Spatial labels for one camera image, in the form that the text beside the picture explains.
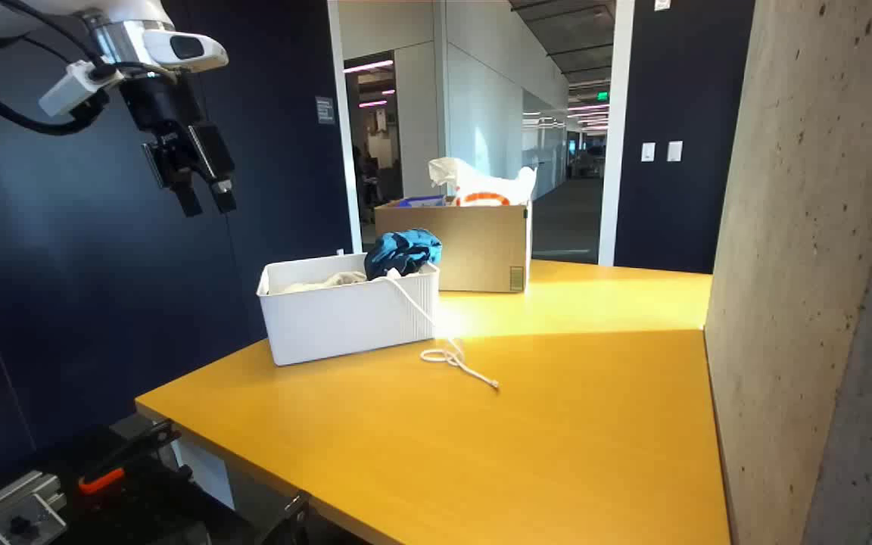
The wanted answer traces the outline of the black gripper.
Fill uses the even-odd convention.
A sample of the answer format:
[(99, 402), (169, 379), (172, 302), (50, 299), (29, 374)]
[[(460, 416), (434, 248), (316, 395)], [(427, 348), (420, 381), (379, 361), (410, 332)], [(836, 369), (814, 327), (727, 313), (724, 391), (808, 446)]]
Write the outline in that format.
[(203, 118), (193, 89), (186, 80), (125, 81), (122, 98), (140, 130), (150, 133), (150, 153), (186, 218), (203, 216), (190, 178), (199, 176), (222, 216), (237, 208), (233, 157), (222, 130)]

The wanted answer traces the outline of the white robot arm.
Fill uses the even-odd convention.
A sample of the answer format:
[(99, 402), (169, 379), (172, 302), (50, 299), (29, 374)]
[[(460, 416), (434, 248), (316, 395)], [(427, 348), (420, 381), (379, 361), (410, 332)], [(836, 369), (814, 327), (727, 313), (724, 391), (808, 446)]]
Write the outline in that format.
[(237, 208), (233, 157), (222, 130), (203, 118), (190, 89), (193, 73), (230, 63), (226, 48), (205, 33), (182, 31), (164, 0), (0, 0), (0, 48), (52, 27), (78, 48), (63, 75), (41, 98), (45, 120), (0, 101), (0, 118), (50, 135), (90, 128), (118, 91), (146, 153), (187, 218), (203, 205), (193, 178), (210, 184), (217, 211)]

